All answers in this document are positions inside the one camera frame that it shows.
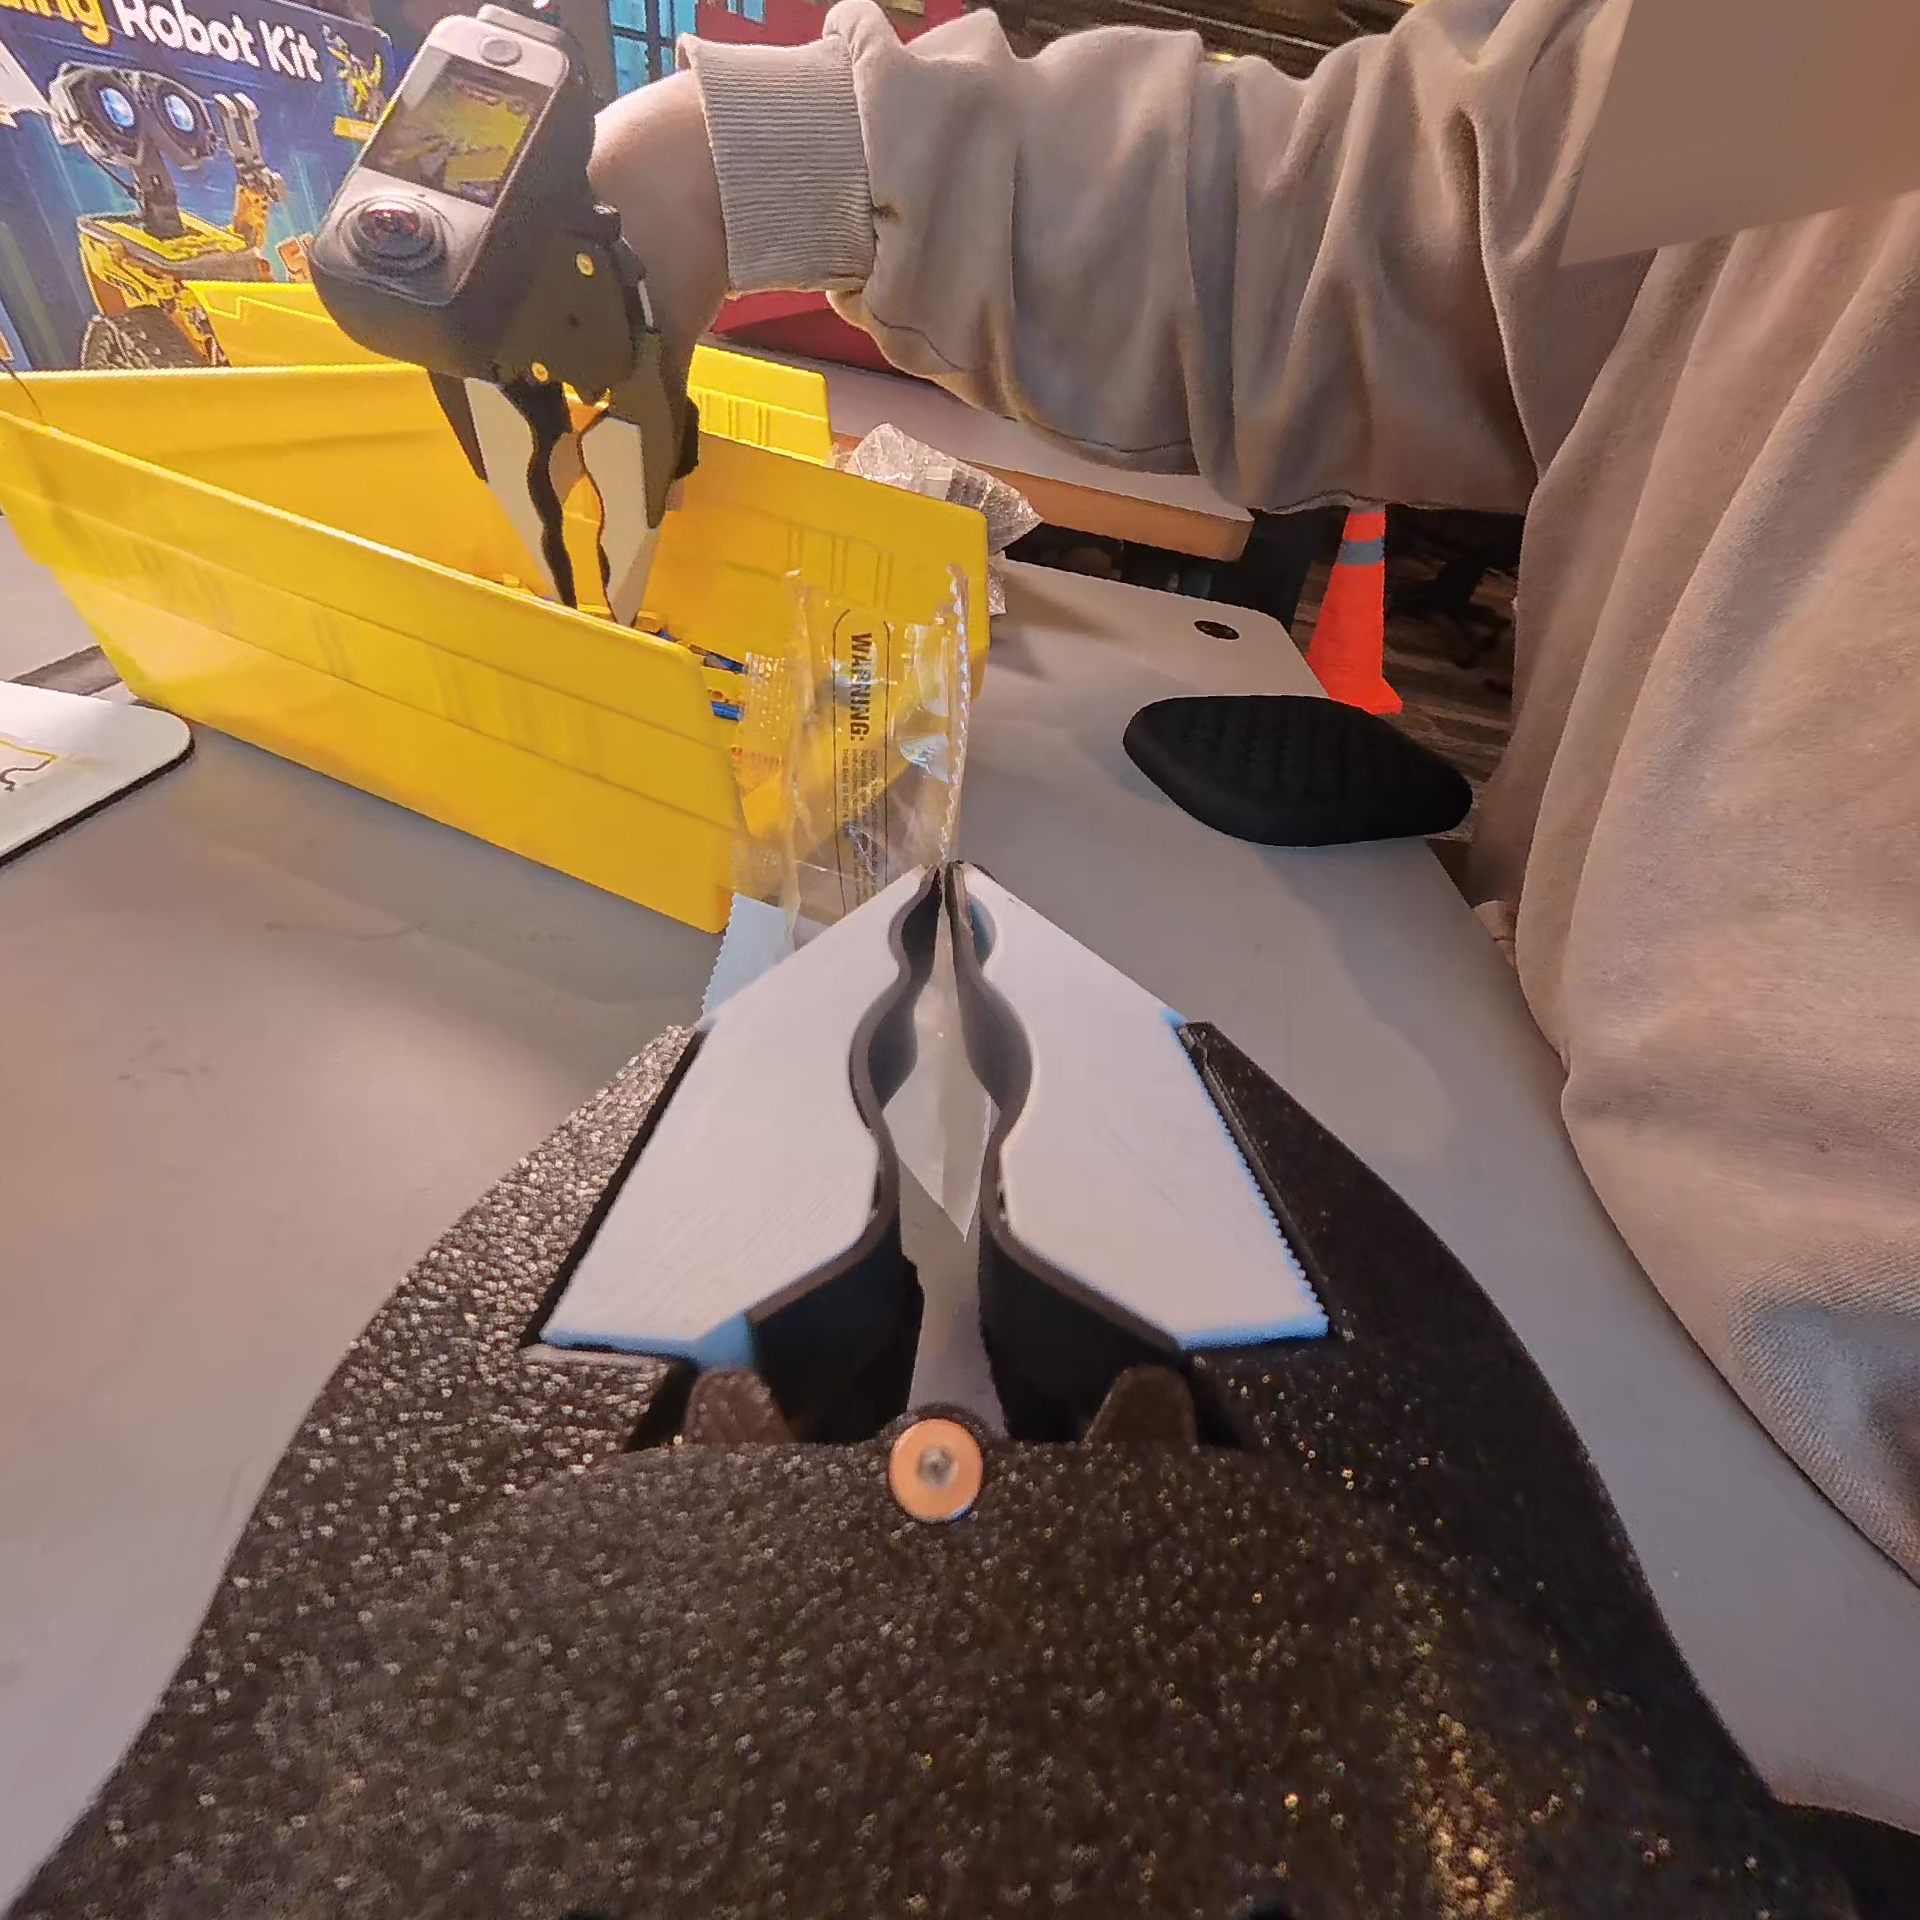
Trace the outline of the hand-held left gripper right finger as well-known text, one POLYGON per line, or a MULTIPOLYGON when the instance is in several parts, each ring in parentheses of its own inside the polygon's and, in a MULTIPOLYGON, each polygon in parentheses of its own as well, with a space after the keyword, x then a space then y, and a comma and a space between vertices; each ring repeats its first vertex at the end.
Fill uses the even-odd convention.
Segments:
POLYGON ((948 871, 968 1055, 994 1121, 979 1308, 1010 1378, 1115 1378, 1329 1332, 1184 1018, 982 868, 948 871))

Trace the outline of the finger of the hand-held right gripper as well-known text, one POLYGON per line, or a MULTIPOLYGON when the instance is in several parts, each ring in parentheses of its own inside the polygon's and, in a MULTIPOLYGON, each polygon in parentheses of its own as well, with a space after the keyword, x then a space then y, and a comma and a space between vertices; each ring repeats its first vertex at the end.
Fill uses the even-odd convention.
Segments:
POLYGON ((631 628, 654 564, 659 535, 681 478, 695 466, 695 407, 666 446, 666 488, 649 495, 642 432, 612 418, 606 404, 579 407, 584 482, 592 492, 595 560, 606 590, 608 615, 631 628))
POLYGON ((538 561, 535 582, 579 608, 564 492, 582 476, 582 446, 567 384, 552 375, 518 375, 505 384, 470 377, 466 404, 487 486, 538 561))

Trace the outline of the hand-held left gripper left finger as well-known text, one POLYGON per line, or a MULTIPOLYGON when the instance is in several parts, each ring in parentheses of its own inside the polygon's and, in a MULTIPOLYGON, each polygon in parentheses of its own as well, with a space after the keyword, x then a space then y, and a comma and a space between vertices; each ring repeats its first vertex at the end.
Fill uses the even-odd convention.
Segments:
POLYGON ((855 1364, 905 1310, 886 1106, 943 874, 914 868, 698 1024, 546 1313, 554 1351, 855 1364))

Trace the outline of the yellow bin with bricks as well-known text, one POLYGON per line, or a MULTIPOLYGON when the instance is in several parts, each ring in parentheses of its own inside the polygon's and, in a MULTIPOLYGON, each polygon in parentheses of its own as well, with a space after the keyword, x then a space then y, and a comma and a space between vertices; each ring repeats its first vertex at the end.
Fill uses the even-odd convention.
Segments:
MULTIPOLYGON (((380 356, 354 343, 304 280, 192 278, 216 344, 233 367, 352 367, 380 356)), ((707 433, 833 466, 826 377, 746 352, 698 344, 689 392, 707 433)))
POLYGON ((640 608, 508 586, 513 524, 411 367, 4 377, 4 512, 132 693, 700 930, 742 822, 691 648, 774 646, 802 576, 894 621, 972 590, 977 512, 704 436, 640 608))

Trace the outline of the small clear bag white label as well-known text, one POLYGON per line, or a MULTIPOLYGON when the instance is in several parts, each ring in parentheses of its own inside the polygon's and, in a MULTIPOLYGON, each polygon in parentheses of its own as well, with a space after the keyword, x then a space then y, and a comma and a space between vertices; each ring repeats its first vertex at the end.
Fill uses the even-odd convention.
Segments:
MULTIPOLYGON (((970 745, 970 590, 952 567, 929 610, 897 621, 787 578, 787 628, 753 654, 737 717, 744 834, 707 1013, 953 849, 970 745)), ((929 976, 908 1006, 911 1069, 886 1106, 900 1162, 899 1234, 920 1326, 826 1383, 777 1389, 804 1438, 857 1438, 903 1408, 955 1400, 994 1417, 977 1326, 977 1166, 987 1100, 964 1061, 948 935, 929 921, 929 976)))

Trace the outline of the person's right forearm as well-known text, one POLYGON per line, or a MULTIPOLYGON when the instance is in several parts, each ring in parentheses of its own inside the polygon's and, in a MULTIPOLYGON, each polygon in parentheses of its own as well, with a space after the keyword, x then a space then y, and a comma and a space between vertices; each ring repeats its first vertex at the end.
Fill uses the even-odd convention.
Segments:
POLYGON ((1521 512, 1633 301, 1560 269, 1623 12, 1419 4, 1307 80, 875 4, 681 60, 739 292, 827 292, 900 370, 1243 510, 1521 512))

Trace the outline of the grey desk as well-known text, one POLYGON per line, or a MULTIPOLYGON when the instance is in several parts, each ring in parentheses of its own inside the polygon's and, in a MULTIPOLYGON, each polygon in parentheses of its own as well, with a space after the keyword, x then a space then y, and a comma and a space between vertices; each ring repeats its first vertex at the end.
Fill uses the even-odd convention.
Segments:
POLYGON ((550 1349, 715 937, 202 727, 4 863, 4 1916, 1916 1916, 1916 1585, 1424 841, 1128 757, 1296 648, 1071 599, 953 986, 982 868, 1172 1007, 1329 1332, 1007 1376, 979 1086, 993 1420, 550 1349))

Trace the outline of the person's right hand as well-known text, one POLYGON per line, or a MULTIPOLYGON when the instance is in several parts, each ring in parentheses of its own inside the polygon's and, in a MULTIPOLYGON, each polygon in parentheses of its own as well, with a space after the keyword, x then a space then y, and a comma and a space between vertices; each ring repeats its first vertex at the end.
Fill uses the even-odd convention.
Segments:
POLYGON ((590 181, 642 266, 663 358, 684 375, 730 296, 730 236, 692 70, 616 100, 595 118, 590 181))

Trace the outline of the printed toy box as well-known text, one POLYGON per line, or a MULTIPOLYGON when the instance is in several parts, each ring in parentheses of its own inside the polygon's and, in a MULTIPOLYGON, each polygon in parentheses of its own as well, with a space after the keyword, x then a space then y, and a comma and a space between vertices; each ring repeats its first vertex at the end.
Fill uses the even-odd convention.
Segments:
POLYGON ((400 70, 372 4, 4 1, 4 370, 222 366, 194 286, 306 277, 400 70))

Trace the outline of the clear plastic bag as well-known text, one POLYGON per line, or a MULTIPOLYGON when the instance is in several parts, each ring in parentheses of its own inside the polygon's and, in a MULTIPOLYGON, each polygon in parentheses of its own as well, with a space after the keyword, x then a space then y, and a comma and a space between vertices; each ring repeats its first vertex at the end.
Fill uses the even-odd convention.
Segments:
POLYGON ((897 423, 878 423, 833 460, 838 470, 979 512, 993 560, 1042 526, 1042 514, 1019 486, 905 433, 897 423))

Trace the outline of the black wrist rest pad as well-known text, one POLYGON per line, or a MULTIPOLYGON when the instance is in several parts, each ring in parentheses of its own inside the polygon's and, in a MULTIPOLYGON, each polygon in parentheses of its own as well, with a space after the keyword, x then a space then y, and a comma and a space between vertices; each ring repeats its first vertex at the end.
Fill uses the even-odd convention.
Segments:
POLYGON ((1243 842, 1344 847, 1464 824, 1472 784, 1384 717, 1307 695, 1162 698, 1122 732, 1178 809, 1243 842))

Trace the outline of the white printed sheet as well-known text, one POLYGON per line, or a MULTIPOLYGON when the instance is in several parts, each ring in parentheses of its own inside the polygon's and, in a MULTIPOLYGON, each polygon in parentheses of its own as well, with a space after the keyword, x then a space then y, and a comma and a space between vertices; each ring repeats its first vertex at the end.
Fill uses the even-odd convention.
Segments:
POLYGON ((132 698, 3 686, 3 860, 12 861, 194 749, 185 720, 132 698))

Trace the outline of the orange traffic cone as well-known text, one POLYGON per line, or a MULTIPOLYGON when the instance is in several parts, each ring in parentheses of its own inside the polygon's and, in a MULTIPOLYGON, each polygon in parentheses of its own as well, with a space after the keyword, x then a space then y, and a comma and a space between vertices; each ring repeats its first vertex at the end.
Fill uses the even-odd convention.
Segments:
POLYGON ((1353 504, 1306 660, 1322 689, 1372 716, 1401 713, 1386 679, 1386 504, 1353 504))

